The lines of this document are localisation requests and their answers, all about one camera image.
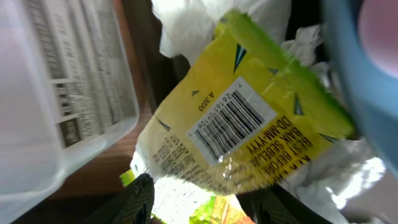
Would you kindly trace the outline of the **yellow snack wrapper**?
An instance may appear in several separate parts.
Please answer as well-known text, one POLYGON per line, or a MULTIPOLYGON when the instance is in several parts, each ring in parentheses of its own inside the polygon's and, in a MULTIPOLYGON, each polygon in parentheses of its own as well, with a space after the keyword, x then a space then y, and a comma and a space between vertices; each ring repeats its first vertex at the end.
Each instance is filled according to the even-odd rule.
POLYGON ((140 133, 131 170, 241 194, 282 180, 353 133, 317 76, 233 9, 140 133))

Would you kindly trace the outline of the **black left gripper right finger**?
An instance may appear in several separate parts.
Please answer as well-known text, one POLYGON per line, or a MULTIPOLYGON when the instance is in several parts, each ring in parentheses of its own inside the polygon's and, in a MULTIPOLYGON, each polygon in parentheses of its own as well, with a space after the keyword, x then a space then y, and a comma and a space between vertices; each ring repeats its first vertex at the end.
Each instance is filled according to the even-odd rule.
POLYGON ((256 224, 331 224, 278 184, 236 197, 256 224))

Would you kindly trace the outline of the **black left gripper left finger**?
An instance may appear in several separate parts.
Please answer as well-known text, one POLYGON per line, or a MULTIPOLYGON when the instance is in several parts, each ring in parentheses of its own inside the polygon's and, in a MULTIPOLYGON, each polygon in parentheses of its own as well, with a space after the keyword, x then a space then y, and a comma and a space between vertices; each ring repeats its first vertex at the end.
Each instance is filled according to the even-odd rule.
POLYGON ((84 224, 149 224, 154 206, 154 180, 141 174, 124 190, 88 215, 84 224))

